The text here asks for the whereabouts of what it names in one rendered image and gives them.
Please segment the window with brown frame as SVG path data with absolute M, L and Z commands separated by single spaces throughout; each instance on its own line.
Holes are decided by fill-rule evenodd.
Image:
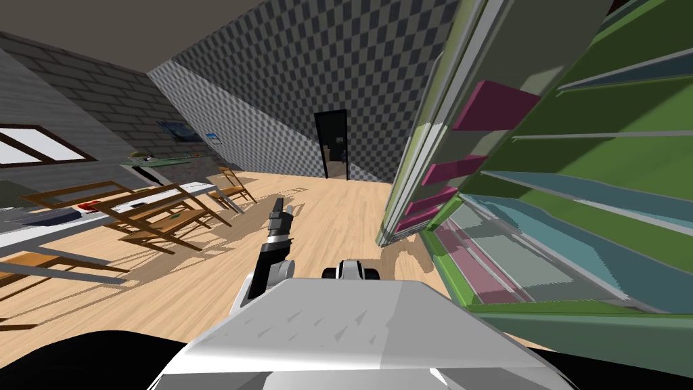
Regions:
M 0 124 L 0 169 L 95 161 L 40 126 Z

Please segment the white table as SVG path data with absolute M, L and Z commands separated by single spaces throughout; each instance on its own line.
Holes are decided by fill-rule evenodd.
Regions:
M 201 194 L 207 194 L 211 197 L 211 193 L 216 193 L 226 201 L 229 201 L 230 207 L 240 213 L 244 214 L 242 208 L 235 204 L 226 195 L 222 195 L 221 190 L 212 184 L 205 183 L 187 183 L 181 186 L 184 191 L 192 196 L 198 196 Z M 138 202 L 146 202 L 147 205 L 152 204 L 157 200 L 173 200 L 171 197 L 174 194 L 173 190 L 163 192 L 163 194 L 151 194 L 154 189 L 150 189 L 144 192 L 138 192 L 136 195 L 147 195 L 143 197 L 143 200 L 133 200 L 125 202 L 123 200 L 116 200 L 115 209 L 117 211 L 128 211 L 133 209 L 132 204 L 137 204 Z M 42 245 L 49 244 L 56 240 L 67 238 L 67 236 L 73 236 L 75 234 L 80 234 L 88 230 L 98 228 L 107 223 L 115 221 L 113 218 L 107 216 L 106 214 L 96 212 L 93 214 L 83 214 L 79 219 L 70 221 L 67 223 L 61 223 L 53 226 L 29 226 L 22 227 L 18 230 L 13 230 L 0 234 L 0 257 L 10 256 L 13 253 L 20 251 L 37 252 L 45 254 L 53 254 L 55 250 L 40 249 Z

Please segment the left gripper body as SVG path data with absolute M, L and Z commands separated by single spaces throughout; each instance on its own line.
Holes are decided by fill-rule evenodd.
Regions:
M 293 219 L 293 215 L 289 213 L 271 213 L 268 238 L 288 238 Z

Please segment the green refrigerator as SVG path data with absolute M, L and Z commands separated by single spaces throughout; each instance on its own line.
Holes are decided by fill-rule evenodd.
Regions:
M 450 217 L 528 297 L 453 300 L 557 352 L 693 378 L 693 0 L 635 0 Z

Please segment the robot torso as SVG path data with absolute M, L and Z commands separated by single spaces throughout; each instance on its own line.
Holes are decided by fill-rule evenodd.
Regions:
M 148 390 L 578 390 L 527 347 L 414 280 L 249 274 L 229 315 Z

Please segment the black door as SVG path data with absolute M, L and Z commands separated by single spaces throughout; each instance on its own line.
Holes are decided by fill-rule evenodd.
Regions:
M 348 179 L 347 110 L 314 114 L 318 141 L 323 158 L 324 175 L 328 179 Z

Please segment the dark blue wall picture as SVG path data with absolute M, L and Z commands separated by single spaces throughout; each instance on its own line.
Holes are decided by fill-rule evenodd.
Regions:
M 177 142 L 202 142 L 202 138 L 186 123 L 156 121 L 159 127 Z

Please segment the green counter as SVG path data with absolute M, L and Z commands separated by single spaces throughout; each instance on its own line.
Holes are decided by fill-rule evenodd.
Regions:
M 166 167 L 189 164 L 203 158 L 206 158 L 206 156 L 201 154 L 186 154 L 185 156 L 175 158 L 155 158 L 149 155 L 131 156 L 125 162 L 120 162 L 119 165 L 124 167 Z

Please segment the refrigerator door with pink shelves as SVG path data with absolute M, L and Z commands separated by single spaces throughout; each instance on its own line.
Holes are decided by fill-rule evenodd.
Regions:
M 462 0 L 380 224 L 422 231 L 586 51 L 614 0 Z

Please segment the wooden chair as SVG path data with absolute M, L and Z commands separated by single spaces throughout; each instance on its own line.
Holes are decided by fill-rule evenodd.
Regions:
M 119 267 L 112 267 L 108 264 L 93 263 L 72 259 L 63 256 L 45 255 L 39 253 L 26 253 L 11 257 L 5 261 L 0 261 L 0 288 L 18 282 L 29 276 L 38 276 L 42 280 L 12 292 L 4 297 L 0 297 L 0 302 L 16 296 L 29 288 L 46 282 L 50 279 L 77 280 L 102 284 L 122 284 L 122 278 L 112 278 L 91 274 L 73 272 L 74 269 L 81 267 L 86 269 L 106 270 L 111 272 L 129 273 L 129 270 Z
M 134 193 L 134 190 L 128 189 L 115 181 L 103 181 L 60 190 L 23 195 L 20 196 L 20 199 L 29 201 L 46 209 L 61 209 L 110 196 L 124 196 Z
M 214 190 L 208 194 L 215 202 L 225 209 L 232 209 L 236 213 L 242 213 L 240 207 L 234 203 L 235 200 L 244 199 L 253 201 L 257 204 L 256 199 L 244 187 L 244 184 L 237 177 L 234 171 L 227 167 L 219 167 L 221 174 L 228 180 L 227 187 L 220 187 L 219 190 Z
M 200 252 L 200 247 L 184 241 L 183 237 L 200 226 L 209 229 L 211 219 L 231 226 L 177 184 L 99 201 L 92 207 L 132 228 L 120 241 L 171 255 L 174 252 L 162 247 L 162 243 L 170 242 Z

